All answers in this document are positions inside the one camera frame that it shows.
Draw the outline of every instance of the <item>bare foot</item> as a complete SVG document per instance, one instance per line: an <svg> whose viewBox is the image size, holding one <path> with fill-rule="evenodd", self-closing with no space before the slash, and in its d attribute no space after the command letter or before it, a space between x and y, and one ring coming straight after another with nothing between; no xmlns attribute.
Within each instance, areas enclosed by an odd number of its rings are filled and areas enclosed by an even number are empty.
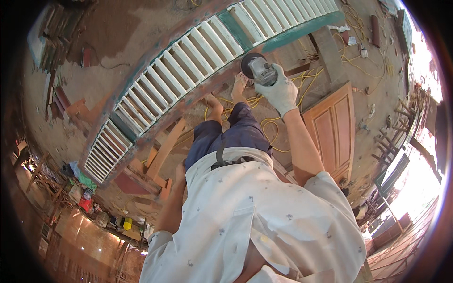
<svg viewBox="0 0 453 283"><path fill-rule="evenodd" d="M207 105L212 109L212 111L218 111L218 112L223 112L223 106L220 104L219 100L215 98L212 93L208 94L206 97L206 103Z"/></svg>

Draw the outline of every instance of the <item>gloved hand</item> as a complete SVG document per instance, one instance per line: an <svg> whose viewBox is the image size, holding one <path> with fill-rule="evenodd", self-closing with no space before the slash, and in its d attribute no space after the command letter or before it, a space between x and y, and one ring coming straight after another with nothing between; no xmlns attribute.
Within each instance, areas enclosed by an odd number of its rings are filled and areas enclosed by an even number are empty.
<svg viewBox="0 0 453 283"><path fill-rule="evenodd" d="M273 86L262 86L255 83L255 91L267 98L267 101L277 109L283 119L283 116L288 111L297 109L297 88L284 75L283 68L280 65L272 64L272 66L277 70L277 81L275 84Z"/></svg>

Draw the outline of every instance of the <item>door panel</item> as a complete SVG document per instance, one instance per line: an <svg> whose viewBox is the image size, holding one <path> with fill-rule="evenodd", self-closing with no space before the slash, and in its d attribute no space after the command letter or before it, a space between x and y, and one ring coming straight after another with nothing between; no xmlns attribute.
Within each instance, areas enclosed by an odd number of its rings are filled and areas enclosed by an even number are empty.
<svg viewBox="0 0 453 283"><path fill-rule="evenodd" d="M351 179L355 136L351 83L347 82L302 116L326 171L336 182L343 177Z"/></svg>

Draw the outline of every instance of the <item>yellow container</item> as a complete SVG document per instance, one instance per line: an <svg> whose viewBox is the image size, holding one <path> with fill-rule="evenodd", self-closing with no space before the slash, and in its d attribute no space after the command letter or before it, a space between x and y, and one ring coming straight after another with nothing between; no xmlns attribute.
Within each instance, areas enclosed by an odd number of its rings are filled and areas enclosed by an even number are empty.
<svg viewBox="0 0 453 283"><path fill-rule="evenodd" d="M129 230L132 227L132 218L125 218L123 224L124 230Z"/></svg>

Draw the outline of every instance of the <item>white shirt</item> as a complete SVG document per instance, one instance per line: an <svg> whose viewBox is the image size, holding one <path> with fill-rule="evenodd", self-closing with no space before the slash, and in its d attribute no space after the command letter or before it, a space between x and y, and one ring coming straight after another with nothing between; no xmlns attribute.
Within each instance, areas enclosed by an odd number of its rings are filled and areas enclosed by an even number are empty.
<svg viewBox="0 0 453 283"><path fill-rule="evenodd" d="M366 249L347 199L327 172L304 187L280 181L272 159L251 148L223 158L255 160L211 171L216 152L187 172L179 230L153 233L140 282L233 282L252 240L264 266L248 282L352 282Z"/></svg>

